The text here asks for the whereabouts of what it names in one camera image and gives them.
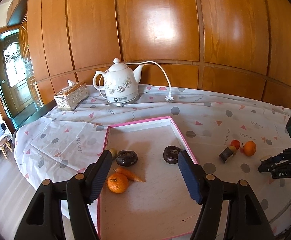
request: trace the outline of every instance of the kettle handle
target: kettle handle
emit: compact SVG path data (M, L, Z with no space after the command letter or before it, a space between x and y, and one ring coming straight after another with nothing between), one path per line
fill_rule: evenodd
M94 75L94 77L93 77L93 86L94 86L95 89L97 89L97 90L104 90L104 86L102 86L102 87L98 87L98 86L96 85L96 82L95 82L95 81L96 81L96 77L97 77L98 75L102 75L103 78L104 78L105 73L102 72L102 71L99 71L99 70L97 70L97 71L95 72L95 75Z

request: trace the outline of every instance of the stool leg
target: stool leg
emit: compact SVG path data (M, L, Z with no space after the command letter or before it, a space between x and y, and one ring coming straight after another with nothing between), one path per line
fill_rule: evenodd
M6 142L5 145L9 148L9 150L10 150L11 152L13 152L13 151L12 151L11 144L10 144L9 142Z
M1 151L2 151L2 153L3 153L4 157L5 157L5 159L7 160L7 155L6 155L6 153L5 153L4 146L1 146L0 148L1 148Z

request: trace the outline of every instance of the tissue box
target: tissue box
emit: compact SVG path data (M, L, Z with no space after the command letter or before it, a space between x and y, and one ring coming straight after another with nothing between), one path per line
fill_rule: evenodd
M74 83L58 92L54 99L61 111L73 111L83 100L89 97L85 82Z

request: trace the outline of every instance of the white patterned tablecloth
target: white patterned tablecloth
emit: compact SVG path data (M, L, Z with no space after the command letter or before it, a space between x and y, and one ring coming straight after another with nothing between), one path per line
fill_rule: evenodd
M223 181L249 182L274 234L291 225L291 179L274 180L269 173L259 173L257 169L261 157L277 155L291 147L285 130L291 109L184 88L172 88L174 102L166 103L167 88L149 85L139 85L141 98L137 103L118 108L108 106L92 86L88 89L90 97L74 111L61 112L56 107L18 130L15 160L35 189L46 178L53 182L68 180L96 162L108 125L171 116L207 173ZM218 156L233 139L241 143L255 141L255 155L247 157L240 149L228 163L222 163ZM96 222L96 202L89 210ZM223 205L222 216L226 217L226 212L227 206ZM66 201L62 201L62 213L69 217ZM223 239L224 227L220 223L217 239Z

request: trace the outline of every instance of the pink border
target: pink border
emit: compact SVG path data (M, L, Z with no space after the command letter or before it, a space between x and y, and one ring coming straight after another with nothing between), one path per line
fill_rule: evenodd
M151 121L157 121L157 120L163 120L163 119L170 119L170 121L173 123L173 125L176 127L176 129L178 130L183 142L185 143L186 147L189 149L189 154L191 155L192 157L192 160L194 161L195 164L199 164L194 156L194 154L192 153L189 145L187 144L186 140L184 139L182 133L180 132L178 126L176 125L176 123L174 122L174 120L172 119L172 117L170 116L163 116L163 117L155 117L155 118L149 118L149 119L143 119L143 120L138 120L138 121L132 121L132 122L124 122L124 123L118 123L118 124L113 124L113 125L109 125L107 130L106 130L106 134L105 134L105 138L104 138L104 143L103 143L103 150L105 150L106 148L106 144L108 142L108 137L109 137L109 132L110 132L110 129L111 128L114 128L114 127L120 127L120 126L125 126L125 125L130 125L130 124L136 124L136 123L143 123L143 122L151 122ZM99 237L101 238L101 229L100 229L100 206L101 206L101 194L98 198L98 203L97 203L97 232L98 232L98 235ZM180 236L185 236L187 234L190 234L192 233L193 231L191 232L188 232L188 233L184 233L184 234L181 234L181 235L178 235L178 236L173 236L173 237L168 237L168 238L164 238L164 239L161 239L161 240L168 240L168 239L171 239L171 238L176 238L176 237L180 237Z

